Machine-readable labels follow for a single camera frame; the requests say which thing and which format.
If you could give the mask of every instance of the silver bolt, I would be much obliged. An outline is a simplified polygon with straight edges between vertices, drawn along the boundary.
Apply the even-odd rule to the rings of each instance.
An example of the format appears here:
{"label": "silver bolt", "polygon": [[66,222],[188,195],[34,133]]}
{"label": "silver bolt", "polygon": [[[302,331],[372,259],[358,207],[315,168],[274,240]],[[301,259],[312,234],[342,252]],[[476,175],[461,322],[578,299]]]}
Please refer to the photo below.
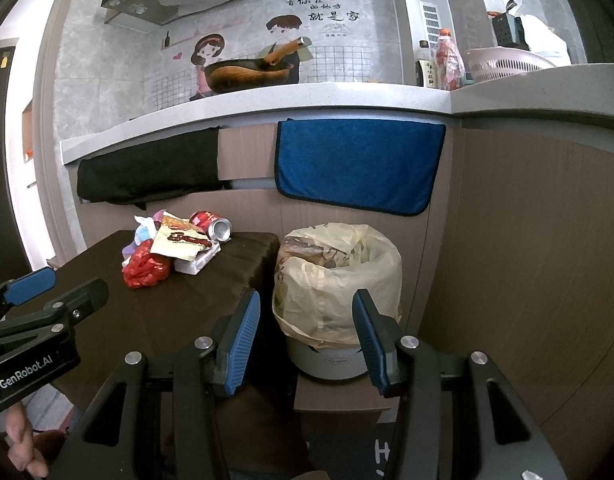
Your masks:
{"label": "silver bolt", "polygon": [[128,365],[136,365],[140,362],[141,359],[142,354],[140,352],[129,352],[124,357],[124,362],[126,362]]}
{"label": "silver bolt", "polygon": [[213,339],[207,335],[203,335],[194,341],[194,346],[199,350],[206,350],[213,345]]}
{"label": "silver bolt", "polygon": [[487,364],[487,361],[489,361],[489,358],[487,357],[487,354],[485,354],[484,352],[475,351],[474,353],[471,354],[471,360],[474,361],[475,364],[477,365],[484,365],[484,364]]}
{"label": "silver bolt", "polygon": [[412,335],[402,336],[400,339],[400,344],[405,348],[418,348],[420,341],[418,341],[417,337],[413,337]]}
{"label": "silver bolt", "polygon": [[533,471],[529,471],[527,469],[527,471],[522,473],[522,480],[544,480],[544,479],[542,478],[542,476],[534,473]]}

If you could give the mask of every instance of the human hand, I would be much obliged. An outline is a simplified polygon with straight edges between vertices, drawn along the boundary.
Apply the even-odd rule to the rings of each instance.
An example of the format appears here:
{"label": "human hand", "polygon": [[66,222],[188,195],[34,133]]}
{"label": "human hand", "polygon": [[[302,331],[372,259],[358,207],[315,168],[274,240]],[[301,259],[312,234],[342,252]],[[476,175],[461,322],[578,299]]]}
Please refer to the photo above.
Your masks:
{"label": "human hand", "polygon": [[34,430],[24,412],[22,402],[7,410],[5,429],[13,444],[9,448],[9,459],[18,471],[25,469],[36,478],[49,475],[49,468],[42,453],[34,448]]}

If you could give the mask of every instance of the frying pan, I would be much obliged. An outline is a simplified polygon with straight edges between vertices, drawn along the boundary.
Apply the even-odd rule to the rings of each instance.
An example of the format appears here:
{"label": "frying pan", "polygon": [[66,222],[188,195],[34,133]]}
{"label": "frying pan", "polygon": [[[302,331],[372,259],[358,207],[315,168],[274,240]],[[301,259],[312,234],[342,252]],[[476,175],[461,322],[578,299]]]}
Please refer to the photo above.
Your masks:
{"label": "frying pan", "polygon": [[310,44],[311,40],[303,36],[260,59],[229,59],[207,65],[204,69],[207,85],[214,92],[224,94],[284,84],[289,78],[291,66],[280,60]]}

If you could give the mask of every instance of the blue gripper pad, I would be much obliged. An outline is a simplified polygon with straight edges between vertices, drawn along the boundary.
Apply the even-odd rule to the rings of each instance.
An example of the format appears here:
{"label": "blue gripper pad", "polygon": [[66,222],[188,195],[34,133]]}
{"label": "blue gripper pad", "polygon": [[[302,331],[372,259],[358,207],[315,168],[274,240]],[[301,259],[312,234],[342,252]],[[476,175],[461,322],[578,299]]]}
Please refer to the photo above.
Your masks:
{"label": "blue gripper pad", "polygon": [[245,377],[259,321],[260,295],[255,290],[245,291],[216,353],[218,368],[224,369],[226,361],[226,374],[220,382],[228,396],[236,392]]}
{"label": "blue gripper pad", "polygon": [[9,283],[5,292],[5,301],[13,306],[20,306],[56,284],[56,273],[51,267],[45,267]]}
{"label": "blue gripper pad", "polygon": [[356,327],[358,340],[362,347],[362,355],[369,371],[369,377],[372,380],[372,384],[383,395],[389,387],[386,355],[380,337],[376,332],[372,316],[370,316],[370,309],[373,309],[378,314],[378,310],[369,292],[365,288],[361,288],[354,294],[352,300],[354,326]]}

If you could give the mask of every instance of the countertop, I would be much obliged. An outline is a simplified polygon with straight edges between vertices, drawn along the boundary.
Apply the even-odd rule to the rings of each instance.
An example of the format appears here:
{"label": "countertop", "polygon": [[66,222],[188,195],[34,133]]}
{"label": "countertop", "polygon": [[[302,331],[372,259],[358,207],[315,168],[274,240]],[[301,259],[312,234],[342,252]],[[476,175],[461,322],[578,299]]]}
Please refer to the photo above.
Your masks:
{"label": "countertop", "polygon": [[614,64],[550,68],[453,92],[384,83],[305,83],[257,88],[165,108],[60,142],[62,163],[175,126],[278,110],[376,108],[438,116],[507,115],[614,124]]}

